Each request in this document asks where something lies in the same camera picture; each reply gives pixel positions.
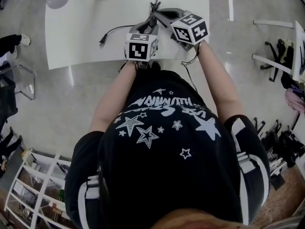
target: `white cube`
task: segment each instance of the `white cube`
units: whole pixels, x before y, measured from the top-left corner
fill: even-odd
[[[205,20],[195,14],[189,14],[171,24],[176,39],[180,42],[196,45],[207,35]]]
[[[125,52],[127,60],[148,62],[157,51],[158,36],[147,34],[127,34]]]

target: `person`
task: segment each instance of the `person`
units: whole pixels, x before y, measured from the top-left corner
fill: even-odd
[[[78,228],[241,229],[254,220],[270,188],[266,152],[209,44],[197,52],[218,117],[158,62],[127,62],[100,99],[66,176]]]
[[[21,35],[10,35],[0,38],[0,58],[7,52],[10,52],[14,59],[17,59],[17,46],[21,43],[22,45],[29,46],[31,39],[25,34]]]
[[[2,157],[2,165],[0,169],[0,178],[4,175],[6,172],[6,164],[8,161],[8,158],[12,152],[14,152],[21,144],[22,142],[22,136],[19,136],[17,141],[13,144],[9,145],[11,139],[14,136],[14,132],[12,127],[10,127],[10,133],[3,139],[3,141],[0,142],[0,156]]]

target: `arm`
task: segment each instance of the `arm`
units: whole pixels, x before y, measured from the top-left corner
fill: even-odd
[[[110,123],[123,109],[135,76],[135,64],[129,61],[100,99],[89,132],[107,130]]]
[[[6,166],[7,160],[3,160],[2,165],[1,165],[1,170],[5,171],[5,166]]]
[[[206,41],[201,43],[198,58],[221,122],[234,115],[243,115],[238,92],[230,75]]]

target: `star print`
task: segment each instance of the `star print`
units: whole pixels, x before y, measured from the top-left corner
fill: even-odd
[[[116,118],[115,120],[114,120],[114,122],[113,123],[118,123],[119,121],[121,120],[121,117],[119,117],[119,118]]]
[[[184,159],[187,159],[187,157],[192,157],[192,155],[190,154],[190,150],[184,148],[182,149],[180,156],[183,156]]]
[[[124,131],[120,131],[120,134],[119,134],[119,135],[124,136],[125,134],[127,134],[127,133],[124,132]]]
[[[216,134],[221,136],[219,131],[215,127],[215,119],[211,118],[208,121],[200,119],[196,115],[194,115],[196,121],[199,122],[200,126],[196,128],[196,131],[206,131],[206,133],[210,136],[210,138],[215,141]]]
[[[127,132],[128,132],[128,136],[132,136],[132,131],[133,128],[136,125],[143,125],[144,123],[141,121],[138,121],[138,115],[135,116],[134,118],[130,119],[128,117],[125,117],[125,123],[123,123],[122,125],[119,125],[116,129],[122,128],[122,127],[126,127],[127,128]]]
[[[165,91],[165,89],[158,89],[158,90],[156,90],[156,91],[154,91],[154,92],[152,92],[152,93],[160,93],[161,95],[162,95],[162,91]]]
[[[176,128],[176,131],[179,131],[180,127],[183,127],[183,125],[181,125],[181,121],[180,120],[173,122],[172,128]]]
[[[160,127],[158,128],[158,133],[163,133],[163,131],[164,131],[164,128],[163,128],[162,126],[160,126]]]
[[[147,147],[150,149],[151,145],[152,145],[152,140],[159,138],[157,135],[155,135],[154,133],[152,133],[152,126],[149,127],[147,130],[144,130],[142,128],[137,127],[137,130],[140,132],[141,136],[138,139],[137,143],[145,143],[147,145]]]
[[[147,117],[146,113],[140,113],[139,116],[142,117],[142,118]]]

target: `plug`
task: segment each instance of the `plug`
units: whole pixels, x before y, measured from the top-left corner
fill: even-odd
[[[100,44],[105,44],[108,34],[105,34],[103,38],[100,40]]]

